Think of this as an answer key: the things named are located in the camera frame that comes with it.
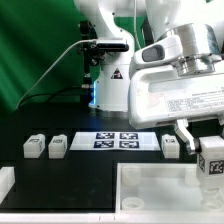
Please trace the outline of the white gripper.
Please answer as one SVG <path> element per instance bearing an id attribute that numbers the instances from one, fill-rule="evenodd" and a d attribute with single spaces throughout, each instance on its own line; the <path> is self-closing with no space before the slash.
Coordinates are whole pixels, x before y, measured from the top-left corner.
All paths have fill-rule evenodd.
<path id="1" fill-rule="evenodd" d="M 179 77 L 172 66 L 137 71 L 129 88 L 129 122 L 136 129 L 174 124 L 189 155 L 200 141 L 187 130 L 188 121 L 224 114 L 224 72 Z"/>

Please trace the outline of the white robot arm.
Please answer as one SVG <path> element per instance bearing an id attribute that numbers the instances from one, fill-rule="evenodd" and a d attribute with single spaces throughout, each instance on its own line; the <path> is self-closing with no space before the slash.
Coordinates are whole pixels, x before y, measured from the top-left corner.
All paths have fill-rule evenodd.
<path id="1" fill-rule="evenodd" d="M 224 124 L 224 0 L 74 0 L 96 38 L 91 111 L 136 129 L 172 125 L 196 154 L 189 123 Z"/>

